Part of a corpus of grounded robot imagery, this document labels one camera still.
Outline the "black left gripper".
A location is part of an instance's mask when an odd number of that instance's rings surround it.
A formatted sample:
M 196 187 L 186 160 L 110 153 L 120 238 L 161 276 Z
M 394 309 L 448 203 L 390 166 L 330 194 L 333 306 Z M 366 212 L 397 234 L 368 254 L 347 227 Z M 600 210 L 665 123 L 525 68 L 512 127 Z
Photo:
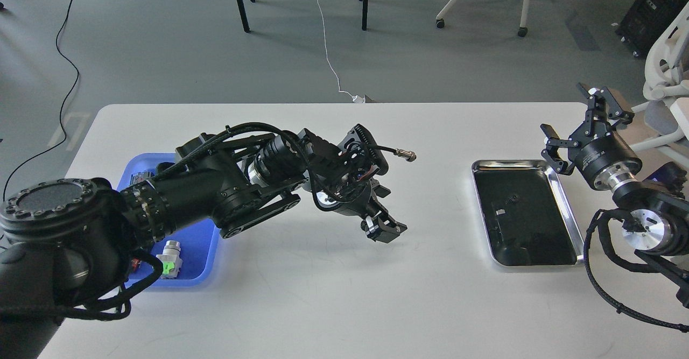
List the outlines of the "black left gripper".
M 389 217 L 386 207 L 379 202 L 391 191 L 382 186 L 376 179 L 368 180 L 364 187 L 356 190 L 347 202 L 336 202 L 325 192 L 317 192 L 317 208 L 326 212 L 335 212 L 342 216 L 357 216 L 362 219 L 360 228 L 367 238 L 374 242 L 392 242 L 403 234 L 408 227 Z

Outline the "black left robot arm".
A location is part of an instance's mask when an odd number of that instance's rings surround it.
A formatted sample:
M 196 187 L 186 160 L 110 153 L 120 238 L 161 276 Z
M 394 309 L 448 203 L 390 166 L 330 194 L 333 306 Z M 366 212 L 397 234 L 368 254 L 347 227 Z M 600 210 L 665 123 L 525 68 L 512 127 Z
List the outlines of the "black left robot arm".
M 376 177 L 389 165 L 361 124 L 334 145 L 308 129 L 266 123 L 200 134 L 152 177 L 121 191 L 103 178 L 40 182 L 2 202 L 2 358 L 36 358 L 67 318 L 128 317 L 131 298 L 151 286 L 164 263 L 155 242 L 211 219 L 231 238 L 296 206 L 297 189 L 323 212 L 357 216 L 366 236 L 391 242 L 407 226 L 379 201 Z

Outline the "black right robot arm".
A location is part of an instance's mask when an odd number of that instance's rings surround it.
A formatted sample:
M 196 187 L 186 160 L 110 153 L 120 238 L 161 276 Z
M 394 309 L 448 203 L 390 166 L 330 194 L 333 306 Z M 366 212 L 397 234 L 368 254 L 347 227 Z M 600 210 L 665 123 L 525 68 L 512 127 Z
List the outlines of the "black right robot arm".
M 634 113 L 608 87 L 577 85 L 586 98 L 583 122 L 568 138 L 560 138 L 549 124 L 542 124 L 545 148 L 541 155 L 559 174 L 581 173 L 588 187 L 610 191 L 615 209 L 599 209 L 584 238 L 584 266 L 598 295 L 617 313 L 641 322 L 687 333 L 687 326 L 652 318 L 627 307 L 596 281 L 589 251 L 598 234 L 608 260 L 635 273 L 659 273 L 678 286 L 676 298 L 687 307 L 687 269 L 670 258 L 687 255 L 687 201 L 679 188 L 685 173 L 669 180 L 639 180 L 643 163 L 617 130 L 632 123 Z

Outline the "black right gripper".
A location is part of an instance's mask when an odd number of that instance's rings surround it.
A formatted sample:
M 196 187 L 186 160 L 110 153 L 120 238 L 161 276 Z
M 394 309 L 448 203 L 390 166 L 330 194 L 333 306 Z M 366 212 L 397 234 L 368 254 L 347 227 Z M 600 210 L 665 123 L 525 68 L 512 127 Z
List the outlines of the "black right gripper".
M 633 122 L 635 113 L 626 109 L 622 96 L 615 96 L 608 87 L 590 87 L 578 83 L 576 88 L 586 98 L 587 110 L 583 123 L 562 140 L 552 126 L 541 124 L 545 135 L 545 148 L 541 155 L 557 173 L 571 175 L 576 168 L 593 190 L 607 190 L 610 187 L 600 176 L 607 168 L 617 165 L 626 167 L 633 175 L 640 172 L 642 161 L 630 146 L 618 135 L 618 128 L 625 128 Z M 565 161 L 559 155 L 560 149 L 568 149 Z

